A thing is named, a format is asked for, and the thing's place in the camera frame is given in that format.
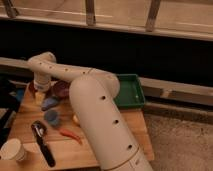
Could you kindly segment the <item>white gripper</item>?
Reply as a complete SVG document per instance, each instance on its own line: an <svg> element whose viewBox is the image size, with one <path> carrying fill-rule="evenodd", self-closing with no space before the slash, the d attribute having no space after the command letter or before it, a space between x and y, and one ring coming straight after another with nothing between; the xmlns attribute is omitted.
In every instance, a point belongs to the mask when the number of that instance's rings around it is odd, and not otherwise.
<svg viewBox="0 0 213 171"><path fill-rule="evenodd" d="M35 103L40 106L45 99L45 94L51 87L50 77L39 77L34 79L34 88L39 91L35 93Z"/></svg>

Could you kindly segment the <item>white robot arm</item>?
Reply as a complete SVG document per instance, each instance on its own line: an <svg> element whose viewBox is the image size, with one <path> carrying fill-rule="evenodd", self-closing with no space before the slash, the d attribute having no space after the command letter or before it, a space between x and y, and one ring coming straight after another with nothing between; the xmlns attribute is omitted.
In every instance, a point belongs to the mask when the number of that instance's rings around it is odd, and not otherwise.
<svg viewBox="0 0 213 171"><path fill-rule="evenodd" d="M49 89L52 78L70 84L71 107L102 171L153 171L114 102L120 90L114 73L59 64L51 52L29 58L27 65L40 92Z"/></svg>

